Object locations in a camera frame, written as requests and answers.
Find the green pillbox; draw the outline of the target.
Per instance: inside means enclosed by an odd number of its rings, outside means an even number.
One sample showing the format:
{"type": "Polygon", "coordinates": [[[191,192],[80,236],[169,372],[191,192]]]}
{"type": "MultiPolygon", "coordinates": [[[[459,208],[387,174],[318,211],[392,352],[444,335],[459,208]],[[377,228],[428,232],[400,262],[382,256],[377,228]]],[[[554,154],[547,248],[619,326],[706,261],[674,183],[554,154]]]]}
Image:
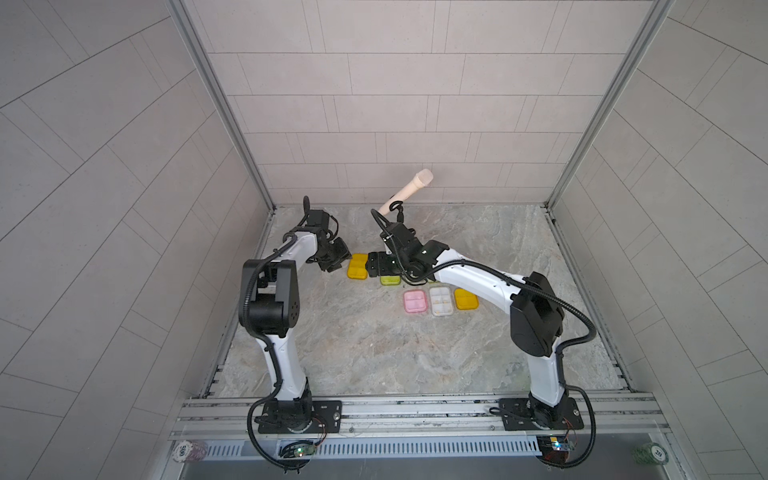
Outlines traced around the green pillbox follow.
{"type": "Polygon", "coordinates": [[[379,280],[380,284],[383,286],[397,286],[401,284],[401,278],[399,276],[381,276],[379,280]]]}

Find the pink pillbox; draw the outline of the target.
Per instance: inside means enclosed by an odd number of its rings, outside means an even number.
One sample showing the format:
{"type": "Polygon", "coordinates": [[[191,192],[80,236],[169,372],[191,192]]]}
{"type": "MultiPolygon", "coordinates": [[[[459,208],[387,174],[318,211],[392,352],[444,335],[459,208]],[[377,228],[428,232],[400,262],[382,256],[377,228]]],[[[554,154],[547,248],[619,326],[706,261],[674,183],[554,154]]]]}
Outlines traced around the pink pillbox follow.
{"type": "Polygon", "coordinates": [[[426,293],[419,289],[405,291],[403,304],[404,310],[408,314],[420,314],[429,309],[426,293]]]}

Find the clear pillbox white tray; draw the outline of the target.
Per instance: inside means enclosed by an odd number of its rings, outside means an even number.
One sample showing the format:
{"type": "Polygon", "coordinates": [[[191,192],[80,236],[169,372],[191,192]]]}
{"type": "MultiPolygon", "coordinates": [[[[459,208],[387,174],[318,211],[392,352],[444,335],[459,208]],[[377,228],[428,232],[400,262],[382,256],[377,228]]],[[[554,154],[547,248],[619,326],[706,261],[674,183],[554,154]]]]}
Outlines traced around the clear pillbox white tray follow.
{"type": "Polygon", "coordinates": [[[431,287],[429,289],[429,302],[433,316],[444,317],[454,314],[452,292],[449,287],[431,287]]]}

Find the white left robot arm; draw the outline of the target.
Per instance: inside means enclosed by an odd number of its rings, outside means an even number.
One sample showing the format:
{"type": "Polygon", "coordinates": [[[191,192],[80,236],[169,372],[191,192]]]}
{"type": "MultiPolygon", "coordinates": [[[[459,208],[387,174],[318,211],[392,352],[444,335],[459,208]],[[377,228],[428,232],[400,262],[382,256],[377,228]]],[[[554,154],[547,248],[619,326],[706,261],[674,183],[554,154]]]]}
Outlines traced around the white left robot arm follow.
{"type": "Polygon", "coordinates": [[[300,315],[298,272],[307,263],[333,272],[351,257],[338,236],[335,217],[306,206],[279,248],[266,258],[243,264],[238,320],[263,347],[273,382],[273,391],[264,401],[262,425],[296,432],[311,424],[309,380],[299,363],[293,335],[300,315]]]}

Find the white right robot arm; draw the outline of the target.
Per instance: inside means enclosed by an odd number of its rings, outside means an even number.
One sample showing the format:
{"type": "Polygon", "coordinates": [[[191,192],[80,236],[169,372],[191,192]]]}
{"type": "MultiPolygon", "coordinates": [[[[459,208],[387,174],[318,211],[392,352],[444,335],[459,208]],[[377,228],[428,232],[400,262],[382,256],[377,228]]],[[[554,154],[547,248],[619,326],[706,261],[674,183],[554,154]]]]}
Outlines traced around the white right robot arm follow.
{"type": "Polygon", "coordinates": [[[568,397],[573,388],[564,378],[564,351],[595,339],[597,329],[592,320],[557,297],[546,276],[538,272],[519,276],[497,270],[442,242],[423,244],[413,229],[387,220],[376,210],[372,215],[398,273],[407,283],[432,280],[450,284],[509,315],[511,340],[528,359],[530,420],[541,428],[566,425],[565,416],[573,412],[575,404],[568,397]]]}

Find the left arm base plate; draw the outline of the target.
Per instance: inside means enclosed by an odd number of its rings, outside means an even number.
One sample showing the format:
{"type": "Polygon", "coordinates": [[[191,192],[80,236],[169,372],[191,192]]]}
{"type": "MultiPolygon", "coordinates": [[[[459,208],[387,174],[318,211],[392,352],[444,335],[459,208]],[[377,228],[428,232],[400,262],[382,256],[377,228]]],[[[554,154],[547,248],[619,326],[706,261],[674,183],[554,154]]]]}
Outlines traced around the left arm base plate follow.
{"type": "Polygon", "coordinates": [[[342,407],[338,400],[270,400],[254,422],[260,434],[338,433],[342,407]]]}

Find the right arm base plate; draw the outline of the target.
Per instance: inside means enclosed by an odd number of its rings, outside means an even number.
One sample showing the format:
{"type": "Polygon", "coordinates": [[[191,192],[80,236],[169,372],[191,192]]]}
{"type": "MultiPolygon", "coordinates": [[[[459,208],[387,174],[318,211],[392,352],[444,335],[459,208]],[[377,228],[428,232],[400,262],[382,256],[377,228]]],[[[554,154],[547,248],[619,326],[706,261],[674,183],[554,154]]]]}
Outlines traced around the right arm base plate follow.
{"type": "Polygon", "coordinates": [[[584,421],[576,401],[563,395],[555,406],[535,399],[502,398],[489,412],[502,419],[506,431],[581,430],[584,421]]]}

